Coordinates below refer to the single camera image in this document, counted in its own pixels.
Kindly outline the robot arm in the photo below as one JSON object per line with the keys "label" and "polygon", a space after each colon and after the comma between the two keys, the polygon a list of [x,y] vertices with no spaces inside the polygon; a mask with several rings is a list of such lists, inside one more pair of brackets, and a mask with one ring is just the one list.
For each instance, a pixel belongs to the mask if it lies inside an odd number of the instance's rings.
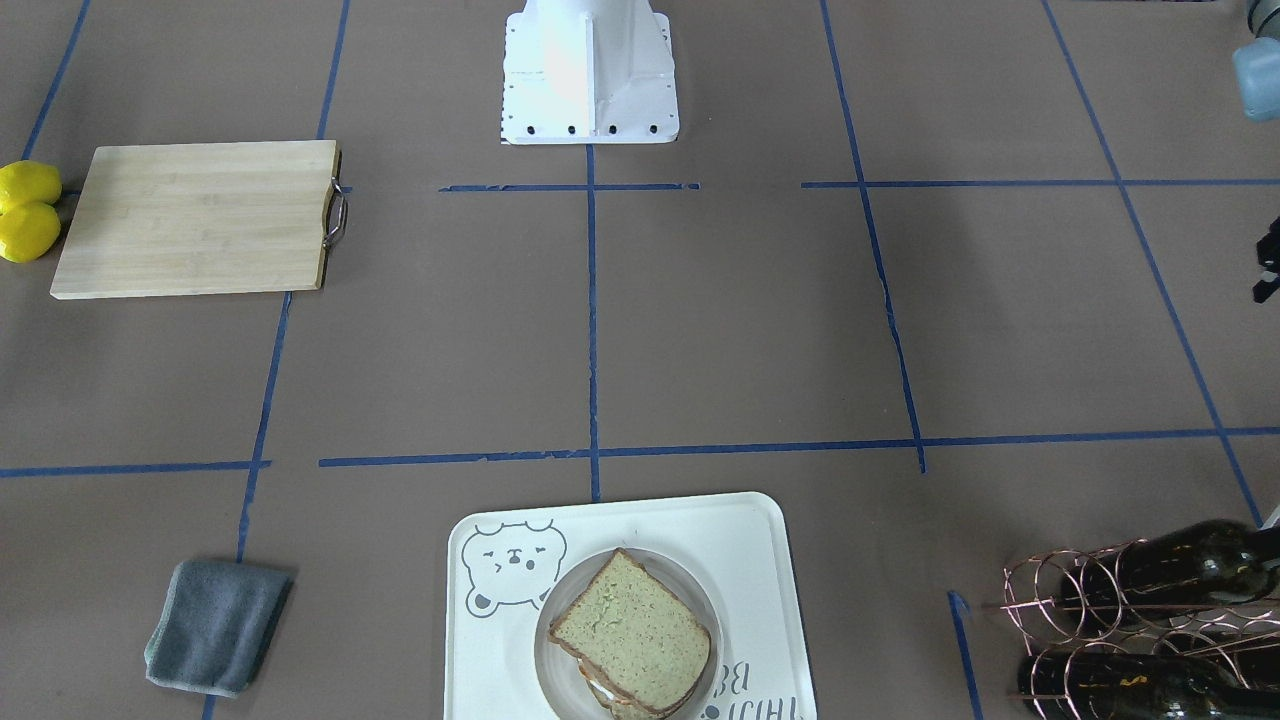
{"label": "robot arm", "polygon": [[[1245,5],[1245,23],[1254,36],[1231,59],[1240,91],[1243,111],[1256,123],[1279,118],[1279,3],[1253,0]],[[1263,304],[1279,290],[1279,220],[1257,241],[1260,281],[1252,288],[1253,300]]]}

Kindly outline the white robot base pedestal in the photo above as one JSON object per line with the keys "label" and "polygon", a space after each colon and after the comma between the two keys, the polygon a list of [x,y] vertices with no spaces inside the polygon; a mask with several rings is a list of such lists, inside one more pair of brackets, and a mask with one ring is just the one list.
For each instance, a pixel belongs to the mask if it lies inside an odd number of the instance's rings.
{"label": "white robot base pedestal", "polygon": [[649,1],[527,1],[504,41],[502,143],[678,138],[671,23]]}

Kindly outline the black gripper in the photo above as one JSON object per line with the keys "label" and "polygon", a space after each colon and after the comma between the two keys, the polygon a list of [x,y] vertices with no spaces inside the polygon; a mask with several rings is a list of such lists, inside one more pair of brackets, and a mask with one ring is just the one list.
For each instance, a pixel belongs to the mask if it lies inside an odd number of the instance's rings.
{"label": "black gripper", "polygon": [[1252,299],[1256,304],[1265,304],[1279,291],[1279,243],[1280,218],[1277,217],[1270,224],[1267,233],[1254,246],[1260,265],[1260,281],[1252,288]]}

